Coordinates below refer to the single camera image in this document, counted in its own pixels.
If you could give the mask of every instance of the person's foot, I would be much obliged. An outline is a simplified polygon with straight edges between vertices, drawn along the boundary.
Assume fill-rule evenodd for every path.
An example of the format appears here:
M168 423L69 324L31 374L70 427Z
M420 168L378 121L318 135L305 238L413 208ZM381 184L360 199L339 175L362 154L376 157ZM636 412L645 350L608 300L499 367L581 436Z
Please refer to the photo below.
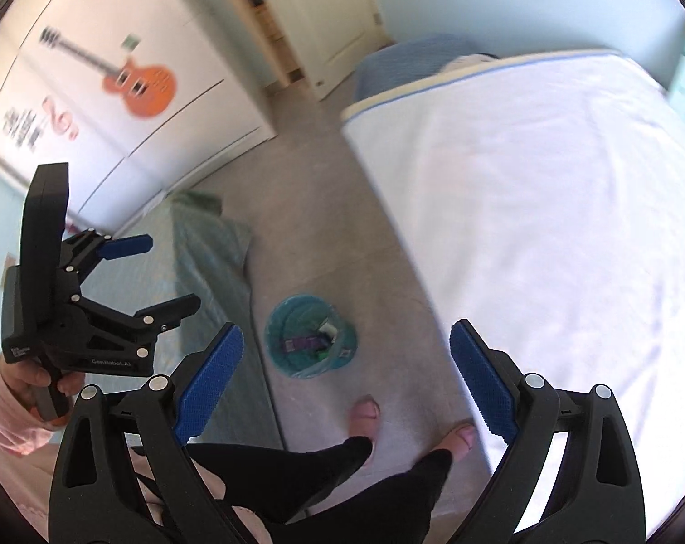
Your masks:
M366 437L373 443L373 451L365 462L365 465L372 460L375 452L375 442L380 433L380 406L375 403L375 399L370 396L363 397L352 406L350 410L347 435L350 437Z
M461 462L476 443L476 428L470 423L463 423L443 438L433 450L448 450L453 454L454 462Z

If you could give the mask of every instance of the leg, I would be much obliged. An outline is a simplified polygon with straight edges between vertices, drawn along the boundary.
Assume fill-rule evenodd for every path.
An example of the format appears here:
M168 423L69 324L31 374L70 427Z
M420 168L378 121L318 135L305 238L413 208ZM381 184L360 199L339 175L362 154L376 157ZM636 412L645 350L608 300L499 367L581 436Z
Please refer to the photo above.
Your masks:
M350 478L370 456L373 443L351 437L327 450L306 453L224 444L189 444L186 449L196 463L224 481L227 503L285 524Z
M434 450L340 505L290 525L267 525L275 544L420 544L453 456Z

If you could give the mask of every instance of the orange guitar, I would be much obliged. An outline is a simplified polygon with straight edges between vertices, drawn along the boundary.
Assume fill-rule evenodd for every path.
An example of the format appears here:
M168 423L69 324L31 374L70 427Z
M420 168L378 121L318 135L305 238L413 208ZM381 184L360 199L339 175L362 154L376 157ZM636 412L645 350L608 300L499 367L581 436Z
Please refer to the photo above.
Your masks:
M176 78L160 65L137 67L128 57L126 64L113 67L102 59L62 38L60 32L48 27L40 35L40 42L51 49L61 49L77 59L99 69L105 75L103 90L122 97L126 108L135 117L151 118L161 114L176 95Z

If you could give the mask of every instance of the floor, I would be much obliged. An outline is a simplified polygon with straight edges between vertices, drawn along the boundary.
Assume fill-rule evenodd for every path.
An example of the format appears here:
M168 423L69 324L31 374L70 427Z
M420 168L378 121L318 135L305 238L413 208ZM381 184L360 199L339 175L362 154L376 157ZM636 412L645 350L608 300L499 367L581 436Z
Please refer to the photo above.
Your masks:
M340 133L352 100L348 79L316 103L304 81L272 99L278 137L198 185L224 213L250 225L247 263L257 333L274 306L301 292L329 301L358 332L355 359L316 379L268 366L288 448L318 450L345 439L346 412L364 394L380 403L374 462L316 510L402 472L470 415L427 298ZM489 471L479 448L457 464L427 543L444 543L472 507Z

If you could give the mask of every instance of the white bed sheet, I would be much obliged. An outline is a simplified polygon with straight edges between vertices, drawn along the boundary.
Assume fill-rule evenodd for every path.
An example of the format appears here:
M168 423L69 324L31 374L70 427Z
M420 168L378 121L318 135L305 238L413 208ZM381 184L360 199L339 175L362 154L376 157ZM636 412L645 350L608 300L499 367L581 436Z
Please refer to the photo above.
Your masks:
M344 118L441 332L466 317L525 373L613 389L651 533L685 494L685 126L659 86L611 51L526 56ZM505 445L477 421L495 468Z

